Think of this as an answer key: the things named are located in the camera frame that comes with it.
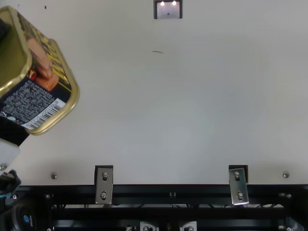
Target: metal bracket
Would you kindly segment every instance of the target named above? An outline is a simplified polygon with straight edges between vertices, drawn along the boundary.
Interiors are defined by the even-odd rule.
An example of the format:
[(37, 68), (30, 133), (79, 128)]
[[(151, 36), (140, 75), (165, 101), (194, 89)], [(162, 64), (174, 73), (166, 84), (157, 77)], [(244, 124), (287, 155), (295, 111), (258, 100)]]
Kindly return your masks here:
[(159, 228), (149, 222), (140, 221), (140, 231), (159, 231)]
[(52, 226), (52, 205), (53, 205), (53, 194), (45, 194), (45, 207), (47, 211), (47, 227), (45, 230), (53, 230)]
[(98, 167), (96, 166), (96, 194), (95, 203), (110, 205), (112, 201), (112, 188), (113, 188), (113, 167)]
[(248, 192), (244, 168), (229, 169), (232, 204), (248, 204)]

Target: nutrition label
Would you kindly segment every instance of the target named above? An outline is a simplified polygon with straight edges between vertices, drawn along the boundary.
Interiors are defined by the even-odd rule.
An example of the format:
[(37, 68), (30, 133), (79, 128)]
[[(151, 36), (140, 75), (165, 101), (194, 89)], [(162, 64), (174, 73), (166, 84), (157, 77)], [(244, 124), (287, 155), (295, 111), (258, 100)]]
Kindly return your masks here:
[(55, 98), (36, 83), (28, 80), (24, 85), (10, 95), (1, 111), (20, 120), (20, 124), (29, 122), (44, 111)]
[(28, 123), (23, 124), (22, 126), (27, 129), (36, 129), (39, 126), (41, 126), (44, 122), (46, 122), (46, 120), (48, 120), (58, 111), (60, 111), (60, 109), (63, 108), (64, 105), (65, 103), (62, 100), (56, 99), (47, 108), (45, 108), (45, 110), (42, 111), (38, 116), (31, 119)]

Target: barcode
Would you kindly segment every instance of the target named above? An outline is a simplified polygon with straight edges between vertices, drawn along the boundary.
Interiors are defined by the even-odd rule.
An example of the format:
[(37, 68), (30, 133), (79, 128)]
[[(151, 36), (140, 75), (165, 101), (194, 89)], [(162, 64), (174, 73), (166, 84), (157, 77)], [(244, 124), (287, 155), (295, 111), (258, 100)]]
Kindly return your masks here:
[(36, 129), (41, 126), (46, 120), (56, 114), (65, 103), (59, 99), (53, 101), (44, 111), (42, 111), (38, 116), (30, 120), (29, 122), (22, 124), (23, 127), (27, 129)]

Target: metal clip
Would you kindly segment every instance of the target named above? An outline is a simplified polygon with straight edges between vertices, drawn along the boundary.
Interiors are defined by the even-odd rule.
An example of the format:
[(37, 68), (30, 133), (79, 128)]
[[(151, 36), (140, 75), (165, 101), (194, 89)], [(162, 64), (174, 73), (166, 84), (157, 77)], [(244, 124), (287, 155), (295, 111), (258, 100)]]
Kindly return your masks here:
[(197, 221), (187, 222), (180, 227), (180, 231), (197, 231)]
[(249, 203), (245, 170), (243, 168), (229, 169), (229, 182), (232, 204), (244, 205)]
[(154, 224), (146, 222), (146, 221), (140, 221), (140, 231), (159, 231), (159, 228), (156, 227)]
[(98, 167), (96, 169), (95, 203), (110, 205), (112, 201), (113, 168)]

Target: screw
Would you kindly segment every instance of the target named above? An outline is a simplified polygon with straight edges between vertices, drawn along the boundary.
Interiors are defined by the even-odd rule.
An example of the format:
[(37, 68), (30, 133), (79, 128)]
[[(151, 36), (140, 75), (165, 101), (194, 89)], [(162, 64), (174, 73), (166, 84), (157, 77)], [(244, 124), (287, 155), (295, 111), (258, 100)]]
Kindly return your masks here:
[(233, 175), (234, 175), (236, 181), (240, 180), (240, 173), (239, 172), (234, 172)]
[(104, 201), (104, 200), (106, 200), (106, 197), (107, 197), (106, 192), (102, 192), (101, 193), (101, 199)]
[(238, 192), (237, 198), (241, 201), (243, 199), (243, 194), (241, 192)]
[(103, 181), (106, 181), (108, 177), (108, 172), (103, 172)]
[(283, 172), (283, 177), (288, 178), (290, 176), (290, 173), (288, 171)]
[(58, 174), (56, 173), (56, 172), (52, 172), (51, 174), (50, 174), (50, 177), (52, 178), (52, 179), (57, 179), (58, 178)]
[(6, 170), (7, 166), (5, 164), (0, 165), (0, 171)]

